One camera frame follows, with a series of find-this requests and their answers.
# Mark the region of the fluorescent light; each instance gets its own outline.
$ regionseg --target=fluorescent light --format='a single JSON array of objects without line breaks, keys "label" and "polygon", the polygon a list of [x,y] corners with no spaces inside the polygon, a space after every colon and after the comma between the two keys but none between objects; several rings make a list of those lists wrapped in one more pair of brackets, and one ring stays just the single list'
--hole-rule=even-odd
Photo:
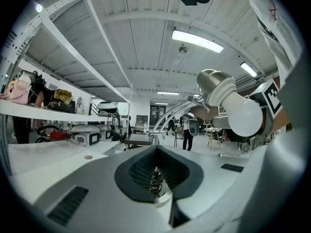
[{"label": "fluorescent light", "polygon": [[158,91],[158,94],[166,94],[166,95],[179,95],[179,93],[175,92],[164,92],[164,91]]},{"label": "fluorescent light", "polygon": [[172,39],[177,40],[177,41],[184,41],[184,42],[196,44],[198,46],[210,49],[217,53],[220,53],[224,49],[222,46],[216,44],[215,42],[209,41],[207,39],[204,39],[202,37],[199,37],[199,36],[196,36],[190,33],[178,31],[178,30],[173,31]]},{"label": "fluorescent light", "polygon": [[243,62],[240,66],[253,77],[257,76],[257,73],[247,63]]},{"label": "fluorescent light", "polygon": [[42,7],[42,5],[41,4],[37,4],[36,5],[36,7],[35,7],[35,10],[37,10],[37,12],[42,12],[42,10],[43,10],[43,7]]}]

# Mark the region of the white table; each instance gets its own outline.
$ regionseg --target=white table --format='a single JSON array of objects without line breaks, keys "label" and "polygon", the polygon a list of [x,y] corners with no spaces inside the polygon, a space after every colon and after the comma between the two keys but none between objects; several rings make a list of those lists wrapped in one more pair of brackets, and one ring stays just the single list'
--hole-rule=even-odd
[{"label": "white table", "polygon": [[218,129],[218,128],[214,128],[214,127],[211,127],[211,128],[207,128],[206,131],[207,132],[210,132],[210,135],[209,135],[209,140],[208,140],[208,143],[207,143],[207,146],[209,146],[209,143],[210,143],[210,150],[212,150],[212,142],[213,142],[213,132],[216,132],[217,134],[217,140],[218,140],[218,145],[219,145],[219,149],[220,149],[220,140],[219,140],[219,136],[218,136],[218,132],[222,130],[222,129]]}]

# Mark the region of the floor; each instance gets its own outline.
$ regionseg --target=floor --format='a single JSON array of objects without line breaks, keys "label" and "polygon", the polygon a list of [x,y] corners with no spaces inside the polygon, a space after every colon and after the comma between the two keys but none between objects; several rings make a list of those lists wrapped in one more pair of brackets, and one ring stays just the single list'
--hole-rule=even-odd
[{"label": "floor", "polygon": [[[217,140],[213,140],[212,149],[210,150],[210,145],[207,146],[209,137],[206,134],[197,135],[193,138],[192,149],[191,151],[197,153],[204,153],[209,155],[217,155],[217,153],[229,153],[233,155],[233,158],[249,158],[249,153],[242,153],[237,146],[237,143],[233,142],[223,142],[220,144],[220,149]],[[169,132],[169,135],[165,136],[165,139],[162,136],[159,136],[159,141],[161,145],[174,146],[174,136],[172,132]],[[182,150],[183,140],[177,140],[177,147]]]}]

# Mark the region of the black bag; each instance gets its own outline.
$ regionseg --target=black bag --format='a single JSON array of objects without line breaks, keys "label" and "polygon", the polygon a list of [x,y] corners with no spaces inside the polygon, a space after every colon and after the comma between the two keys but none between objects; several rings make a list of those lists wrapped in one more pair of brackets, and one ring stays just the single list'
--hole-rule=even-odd
[{"label": "black bag", "polygon": [[66,105],[62,100],[60,99],[53,99],[49,105],[48,108],[54,111],[62,111],[67,113],[75,113],[75,101],[71,101],[68,105]]}]

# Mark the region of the chair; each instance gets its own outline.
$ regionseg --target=chair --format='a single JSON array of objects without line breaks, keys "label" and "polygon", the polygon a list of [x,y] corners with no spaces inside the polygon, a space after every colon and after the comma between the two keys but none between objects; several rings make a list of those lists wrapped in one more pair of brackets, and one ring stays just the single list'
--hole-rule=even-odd
[{"label": "chair", "polygon": [[199,134],[205,134],[205,132],[203,132],[204,121],[203,120],[198,120],[198,123],[199,123]]}]

